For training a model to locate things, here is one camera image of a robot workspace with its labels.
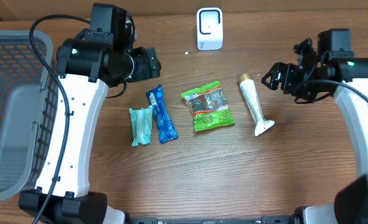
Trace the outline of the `teal tissue pack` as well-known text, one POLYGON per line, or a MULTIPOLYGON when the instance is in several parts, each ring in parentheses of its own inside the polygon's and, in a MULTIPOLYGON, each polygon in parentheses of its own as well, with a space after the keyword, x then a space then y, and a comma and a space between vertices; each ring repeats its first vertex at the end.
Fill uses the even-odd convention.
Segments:
POLYGON ((151 141, 151 133, 153 129, 153 106, 139 110, 129 109, 131 127, 133 130, 132 146, 139 144, 147 145, 151 141))

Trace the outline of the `blue snack bar wrapper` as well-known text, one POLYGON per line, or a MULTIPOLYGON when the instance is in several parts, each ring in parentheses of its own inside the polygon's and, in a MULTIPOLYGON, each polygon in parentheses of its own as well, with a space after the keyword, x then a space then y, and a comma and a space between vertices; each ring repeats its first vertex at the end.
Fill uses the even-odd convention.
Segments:
POLYGON ((158 85, 156 88, 148 91, 146 96, 148 98, 149 104, 153 107, 153 116, 157 121, 159 142, 164 144, 169 141, 176 140, 179 135, 167 111, 163 87, 158 85))

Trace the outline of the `green snack bag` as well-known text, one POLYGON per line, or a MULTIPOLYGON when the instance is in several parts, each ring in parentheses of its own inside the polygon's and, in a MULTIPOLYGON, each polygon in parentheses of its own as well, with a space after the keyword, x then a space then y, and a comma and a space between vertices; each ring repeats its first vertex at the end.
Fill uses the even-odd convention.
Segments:
POLYGON ((194 131, 205 131, 235 124, 219 81, 181 94, 194 119, 194 131))

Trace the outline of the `white tube gold cap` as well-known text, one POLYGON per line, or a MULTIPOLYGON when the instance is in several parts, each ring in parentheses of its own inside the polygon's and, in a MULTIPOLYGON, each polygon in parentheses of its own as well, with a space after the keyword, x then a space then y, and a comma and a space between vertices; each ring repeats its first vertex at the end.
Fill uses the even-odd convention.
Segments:
POLYGON ((244 73, 240 75, 238 78, 238 83, 255 123, 254 135, 255 137, 258 137, 270 129, 275 122, 273 120, 265 119, 258 99, 255 81, 253 80, 251 74, 244 73))

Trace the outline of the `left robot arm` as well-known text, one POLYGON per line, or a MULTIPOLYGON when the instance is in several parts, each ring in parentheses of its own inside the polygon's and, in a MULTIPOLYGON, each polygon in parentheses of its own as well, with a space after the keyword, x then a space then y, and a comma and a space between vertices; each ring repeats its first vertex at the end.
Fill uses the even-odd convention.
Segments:
POLYGON ((19 196, 19 208, 35 222, 130 222, 106 194, 90 191, 89 162, 108 90, 160 75, 155 49, 134 48, 135 36, 125 9, 96 3, 88 28, 58 48, 57 65, 49 69, 59 89, 49 149, 35 187, 19 196))

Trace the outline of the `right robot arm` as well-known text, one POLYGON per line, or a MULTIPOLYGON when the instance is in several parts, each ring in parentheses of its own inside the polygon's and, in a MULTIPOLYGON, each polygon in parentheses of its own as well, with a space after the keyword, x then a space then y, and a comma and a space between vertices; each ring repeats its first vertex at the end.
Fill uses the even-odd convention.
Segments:
POLYGON ((357 179, 331 204, 300 207, 292 215, 264 216, 259 222, 368 223, 368 58, 355 57, 349 29, 323 31, 316 45, 306 39, 293 50, 298 63, 275 63, 262 83, 292 95, 297 104, 334 98, 353 145, 357 179))

